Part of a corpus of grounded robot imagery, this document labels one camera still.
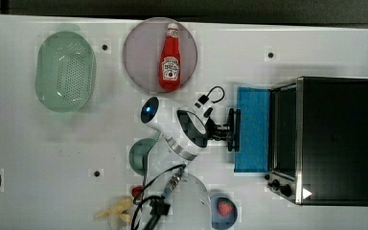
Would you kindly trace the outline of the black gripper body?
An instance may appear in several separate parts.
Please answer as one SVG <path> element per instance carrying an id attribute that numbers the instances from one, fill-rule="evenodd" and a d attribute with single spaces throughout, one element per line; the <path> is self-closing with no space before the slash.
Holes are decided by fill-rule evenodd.
<path id="1" fill-rule="evenodd" d="M 208 138 L 215 141 L 227 141 L 231 133 L 228 124 L 218 125 L 212 119 L 207 121 L 206 129 Z"/>

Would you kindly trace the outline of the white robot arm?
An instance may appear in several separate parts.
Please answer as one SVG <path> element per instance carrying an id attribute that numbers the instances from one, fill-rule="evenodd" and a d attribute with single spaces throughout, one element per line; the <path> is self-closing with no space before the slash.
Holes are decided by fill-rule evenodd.
<path id="1" fill-rule="evenodd" d="M 210 151 L 212 141 L 224 141 L 230 150 L 238 146 L 234 116 L 218 125 L 210 118 L 212 111 L 208 101 L 184 106 L 151 97 L 144 103 L 140 121 L 158 137 L 144 157 L 144 191 L 132 230 L 211 229 L 209 192 L 188 169 Z"/>

